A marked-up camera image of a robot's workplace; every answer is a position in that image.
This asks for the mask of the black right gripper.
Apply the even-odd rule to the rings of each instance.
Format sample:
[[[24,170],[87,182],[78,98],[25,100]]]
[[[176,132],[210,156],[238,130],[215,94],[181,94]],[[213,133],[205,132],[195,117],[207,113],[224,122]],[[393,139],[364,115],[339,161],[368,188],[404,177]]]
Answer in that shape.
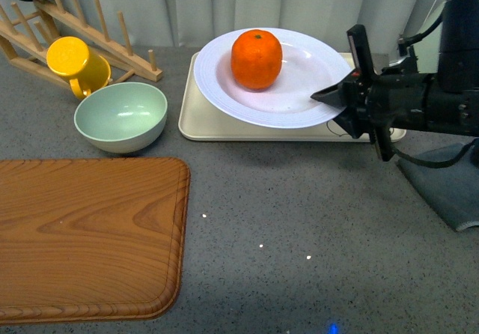
[[[374,69],[366,28],[347,31],[355,69],[343,82],[313,93],[310,98],[343,110],[333,121],[353,139],[367,133],[378,156],[387,162],[394,155],[410,162],[419,158],[399,151],[391,141],[391,128],[434,132],[433,122],[444,112],[444,93],[436,75],[419,73],[413,47],[399,63]]]

